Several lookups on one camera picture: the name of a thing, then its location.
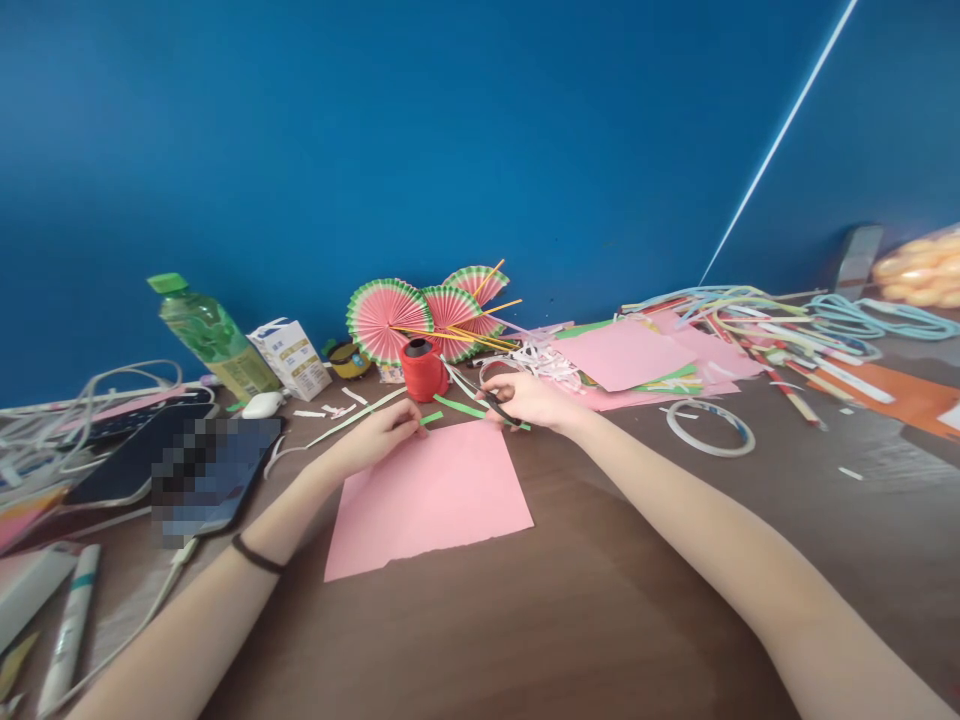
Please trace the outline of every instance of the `wrist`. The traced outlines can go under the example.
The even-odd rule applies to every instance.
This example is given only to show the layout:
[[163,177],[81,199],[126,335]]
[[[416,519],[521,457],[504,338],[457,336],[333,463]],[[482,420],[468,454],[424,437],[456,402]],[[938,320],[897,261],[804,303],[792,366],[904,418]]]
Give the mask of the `wrist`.
[[593,410],[585,408],[582,405],[575,403],[571,403],[571,405],[570,412],[563,414],[562,420],[557,423],[553,430],[576,442],[577,437],[582,434],[591,423],[599,419],[600,416]]

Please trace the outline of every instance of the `red thread spool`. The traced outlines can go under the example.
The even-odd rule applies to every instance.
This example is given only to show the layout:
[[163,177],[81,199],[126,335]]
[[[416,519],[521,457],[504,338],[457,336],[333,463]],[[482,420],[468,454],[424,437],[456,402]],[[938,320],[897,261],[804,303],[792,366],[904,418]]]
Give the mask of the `red thread spool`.
[[443,395],[450,385],[447,369],[440,359],[440,351],[424,338],[414,338],[400,353],[403,379],[407,394],[417,402],[430,402],[433,396]]

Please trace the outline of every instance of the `tape roll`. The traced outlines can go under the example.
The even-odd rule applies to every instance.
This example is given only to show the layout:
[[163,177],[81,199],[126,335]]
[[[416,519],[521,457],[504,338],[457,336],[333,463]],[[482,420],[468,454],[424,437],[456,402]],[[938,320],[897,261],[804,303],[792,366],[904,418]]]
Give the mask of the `tape roll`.
[[[693,435],[680,427],[680,422],[677,420],[677,411],[684,407],[706,410],[707,412],[713,413],[718,417],[722,417],[728,423],[733,425],[737,432],[740,433],[740,437],[743,439],[743,445],[741,447],[728,450],[727,448],[718,448],[714,447],[713,445],[707,445],[707,443],[703,442],[702,440],[697,440],[695,437],[693,437]],[[687,443],[687,445],[692,445],[700,452],[705,452],[708,455],[714,455],[716,457],[743,457],[757,446],[757,439],[754,437],[753,431],[747,427],[747,424],[743,422],[743,420],[738,418],[732,412],[724,410],[719,405],[714,405],[713,403],[704,402],[702,400],[681,400],[680,402],[675,402],[670,406],[670,409],[667,410],[667,425],[669,425],[670,429],[676,433],[677,437]]]

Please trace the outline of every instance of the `right hand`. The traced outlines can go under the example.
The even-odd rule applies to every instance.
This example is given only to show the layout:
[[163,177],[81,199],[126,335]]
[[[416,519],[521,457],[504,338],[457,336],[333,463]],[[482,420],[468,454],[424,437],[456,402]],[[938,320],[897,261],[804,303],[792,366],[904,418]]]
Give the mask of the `right hand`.
[[[551,387],[525,372],[494,375],[483,384],[483,390],[495,391],[501,408],[511,417],[557,432],[561,432],[568,422],[583,412],[589,412],[559,388]],[[477,393],[477,400],[483,400],[482,393]],[[505,424],[495,410],[487,410],[487,419]],[[519,428],[514,427],[511,430],[516,431]]]

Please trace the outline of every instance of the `plastic bottle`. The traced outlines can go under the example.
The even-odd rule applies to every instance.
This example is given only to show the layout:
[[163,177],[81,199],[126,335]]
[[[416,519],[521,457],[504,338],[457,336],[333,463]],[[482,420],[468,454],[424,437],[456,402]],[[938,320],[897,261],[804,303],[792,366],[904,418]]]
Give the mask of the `plastic bottle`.
[[190,292],[179,273],[147,278],[163,295],[160,319],[241,402],[280,388],[280,381],[214,298]]

